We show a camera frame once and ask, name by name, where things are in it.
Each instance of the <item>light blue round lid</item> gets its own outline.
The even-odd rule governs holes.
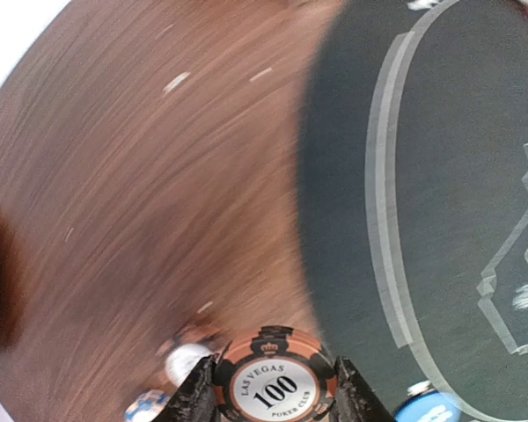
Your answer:
[[[461,411],[452,395],[434,391],[409,400],[395,415],[397,422],[458,422]]]

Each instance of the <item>black and orange poker chip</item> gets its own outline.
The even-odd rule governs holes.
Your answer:
[[[305,422],[331,408],[337,378],[325,347],[306,332],[271,325],[225,347],[214,373],[230,421]]]

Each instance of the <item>white floor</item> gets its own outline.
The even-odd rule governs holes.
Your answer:
[[[0,0],[0,87],[19,59],[70,0]],[[0,422],[11,422],[0,405]]]

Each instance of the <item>black mat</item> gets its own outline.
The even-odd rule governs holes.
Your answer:
[[[385,55],[422,12],[388,3],[349,1],[334,23],[312,75],[298,176],[306,276],[326,341],[394,407],[427,376],[385,318],[364,166]],[[528,419],[528,351],[508,350],[478,302],[481,273],[515,237],[490,266],[496,285],[487,298],[516,346],[528,344],[525,144],[528,21],[504,1],[460,0],[429,27],[407,73],[395,156],[400,247],[438,369],[475,409],[507,420]]]

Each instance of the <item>wood grain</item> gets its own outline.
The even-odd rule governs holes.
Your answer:
[[[0,91],[0,400],[17,422],[121,420],[208,301],[231,335],[317,330],[294,155],[337,9],[73,1],[26,54]]]

